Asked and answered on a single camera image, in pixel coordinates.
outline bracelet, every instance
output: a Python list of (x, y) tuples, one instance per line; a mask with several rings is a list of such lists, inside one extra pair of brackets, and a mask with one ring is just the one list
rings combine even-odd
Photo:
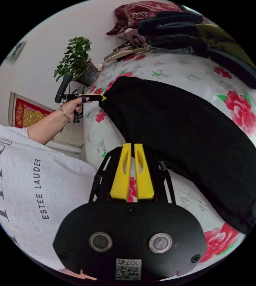
[(71, 120), (70, 120), (68, 114), (64, 110), (62, 110), (62, 108), (60, 108), (59, 111), (61, 111), (64, 114), (64, 116), (69, 120), (69, 123), (71, 123)]

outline red poster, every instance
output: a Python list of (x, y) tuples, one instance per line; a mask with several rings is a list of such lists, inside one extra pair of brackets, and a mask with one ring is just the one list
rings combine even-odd
[(15, 127), (23, 128), (31, 126), (50, 113), (51, 111), (44, 110), (34, 104), (16, 98)]

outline screw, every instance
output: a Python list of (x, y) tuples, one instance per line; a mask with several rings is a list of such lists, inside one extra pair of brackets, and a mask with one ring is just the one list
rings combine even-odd
[(130, 207), (127, 209), (127, 214), (129, 214), (129, 215), (135, 215), (135, 214), (136, 214), (136, 209), (133, 208), (132, 206), (130, 206)]
[(65, 252), (61, 251), (59, 254), (58, 254), (59, 258), (61, 260), (68, 260), (68, 256)]
[(200, 260), (201, 256), (199, 254), (196, 254), (192, 257), (191, 262), (196, 263)]

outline bed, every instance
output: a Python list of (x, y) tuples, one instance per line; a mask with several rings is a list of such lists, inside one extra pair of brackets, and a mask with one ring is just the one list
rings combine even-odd
[[(231, 72), (210, 59), (172, 53), (133, 54), (121, 62), (105, 66), (101, 80), (88, 92), (103, 94), (120, 76), (160, 81), (202, 97), (233, 120), (256, 147), (256, 90), (247, 87)], [(234, 105), (237, 105), (237, 113), (230, 109)], [(87, 162), (97, 169), (109, 151), (125, 143), (98, 102), (84, 104), (84, 140)], [(186, 274), (189, 275), (230, 254), (244, 240), (245, 235), (223, 221), (191, 181), (169, 172), (177, 205), (186, 208), (198, 219), (208, 244), (206, 254), (196, 268)], [(130, 202), (137, 201), (134, 178), (135, 169), (132, 169)]]

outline potted plant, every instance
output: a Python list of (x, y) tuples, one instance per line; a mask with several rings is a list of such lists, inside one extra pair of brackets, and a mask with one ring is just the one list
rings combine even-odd
[(97, 84), (100, 74), (87, 54), (91, 50), (90, 45), (89, 39), (84, 37), (75, 37), (69, 40), (64, 58), (54, 71), (54, 77), (57, 76), (56, 81), (67, 72), (70, 72), (73, 75), (73, 81), (81, 83), (86, 87), (91, 88)]

